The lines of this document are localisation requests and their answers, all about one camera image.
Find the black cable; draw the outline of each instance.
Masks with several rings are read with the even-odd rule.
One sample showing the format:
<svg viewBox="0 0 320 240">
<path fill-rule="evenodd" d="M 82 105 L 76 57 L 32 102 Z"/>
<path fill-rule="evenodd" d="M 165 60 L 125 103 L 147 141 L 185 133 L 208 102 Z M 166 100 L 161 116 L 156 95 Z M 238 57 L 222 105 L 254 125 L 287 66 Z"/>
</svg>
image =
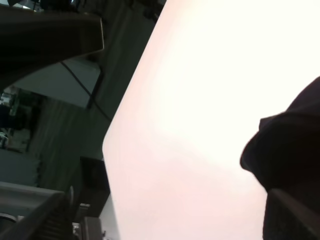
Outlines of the black cable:
<svg viewBox="0 0 320 240">
<path fill-rule="evenodd" d="M 79 80 L 79 78 L 74 74 L 74 72 L 62 61 L 61 64 L 71 73 L 73 78 L 78 82 L 78 84 L 83 88 L 83 90 L 89 95 L 90 99 L 96 106 L 96 108 L 100 111 L 100 113 L 111 123 L 111 118 L 108 117 L 108 115 L 101 109 L 101 107 L 98 105 L 94 97 L 91 95 L 91 93 L 88 91 L 88 89 L 83 85 L 83 83 Z"/>
</svg>

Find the bright white light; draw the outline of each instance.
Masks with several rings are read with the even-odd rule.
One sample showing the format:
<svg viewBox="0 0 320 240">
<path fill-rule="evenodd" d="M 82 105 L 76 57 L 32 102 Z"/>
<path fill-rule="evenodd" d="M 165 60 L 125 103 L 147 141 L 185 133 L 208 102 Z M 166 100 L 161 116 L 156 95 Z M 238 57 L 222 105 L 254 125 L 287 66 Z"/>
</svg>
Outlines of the bright white light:
<svg viewBox="0 0 320 240">
<path fill-rule="evenodd" d="M 262 239 L 239 165 L 320 75 L 320 1 L 168 0 L 103 145 L 122 240 Z"/>
</svg>

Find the dark object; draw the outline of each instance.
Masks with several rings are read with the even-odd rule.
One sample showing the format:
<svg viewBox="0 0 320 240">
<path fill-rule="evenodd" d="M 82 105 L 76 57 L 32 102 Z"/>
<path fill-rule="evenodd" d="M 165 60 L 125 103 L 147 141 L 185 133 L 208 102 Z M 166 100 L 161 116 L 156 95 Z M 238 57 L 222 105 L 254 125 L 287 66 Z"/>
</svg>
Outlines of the dark object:
<svg viewBox="0 0 320 240">
<path fill-rule="evenodd" d="M 245 147 L 241 166 L 267 191 L 320 179 L 319 93 L 318 77 L 285 112 L 262 119 Z"/>
<path fill-rule="evenodd" d="M 101 19 L 0 6 L 0 90 L 51 64 L 104 48 Z"/>
<path fill-rule="evenodd" d="M 291 195 L 272 189 L 266 201 L 264 240 L 318 240 L 320 216 Z"/>
<path fill-rule="evenodd" d="M 85 85 L 82 84 L 82 82 L 79 80 L 79 78 L 74 74 L 74 72 L 64 63 L 61 62 L 61 64 L 69 71 L 69 73 L 73 76 L 74 80 L 83 88 L 83 90 L 89 95 L 90 101 L 94 103 L 96 108 L 99 110 L 99 112 L 104 116 L 104 118 L 111 123 L 111 118 L 108 117 L 108 115 L 102 110 L 102 108 L 99 106 L 99 104 L 96 102 L 95 98 L 91 95 L 89 90 L 85 87 Z"/>
<path fill-rule="evenodd" d="M 86 216 L 80 223 L 82 240 L 102 240 L 102 228 L 100 219 Z"/>
<path fill-rule="evenodd" d="M 55 193 L 0 235 L 0 240 L 70 240 L 72 237 L 69 203 L 64 193 Z"/>
<path fill-rule="evenodd" d="M 104 161 L 82 157 L 71 186 L 73 221 L 80 223 L 84 217 L 99 217 L 110 195 Z"/>
<path fill-rule="evenodd" d="M 17 219 L 9 214 L 0 212 L 0 235 L 16 224 Z"/>
<path fill-rule="evenodd" d="M 268 192 L 265 240 L 320 239 L 320 78 L 260 121 L 240 164 Z"/>
</svg>

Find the wire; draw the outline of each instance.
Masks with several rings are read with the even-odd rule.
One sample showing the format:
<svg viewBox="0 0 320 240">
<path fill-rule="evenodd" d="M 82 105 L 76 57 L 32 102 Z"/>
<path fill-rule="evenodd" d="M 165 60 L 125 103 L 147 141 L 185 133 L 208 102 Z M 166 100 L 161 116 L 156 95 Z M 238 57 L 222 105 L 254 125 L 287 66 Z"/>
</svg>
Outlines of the wire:
<svg viewBox="0 0 320 240">
<path fill-rule="evenodd" d="M 79 80 L 79 78 L 74 74 L 74 72 L 62 61 L 61 64 L 71 73 L 73 78 L 77 81 L 77 83 L 83 88 L 83 90 L 89 95 L 90 99 L 96 106 L 96 108 L 100 111 L 100 113 L 111 123 L 111 118 L 108 117 L 108 115 L 101 109 L 101 107 L 98 105 L 94 97 L 91 95 L 91 93 L 88 91 L 88 89 L 83 85 L 83 83 Z"/>
</svg>

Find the dark fabric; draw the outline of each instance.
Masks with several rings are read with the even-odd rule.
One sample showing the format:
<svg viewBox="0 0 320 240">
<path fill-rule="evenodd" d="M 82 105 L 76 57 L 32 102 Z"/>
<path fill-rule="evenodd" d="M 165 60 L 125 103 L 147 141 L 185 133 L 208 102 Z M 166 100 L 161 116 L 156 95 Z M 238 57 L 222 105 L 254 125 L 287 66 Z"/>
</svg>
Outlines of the dark fabric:
<svg viewBox="0 0 320 240">
<path fill-rule="evenodd" d="M 267 191 L 320 178 L 320 77 L 285 112 L 260 121 L 240 164 Z"/>
</svg>

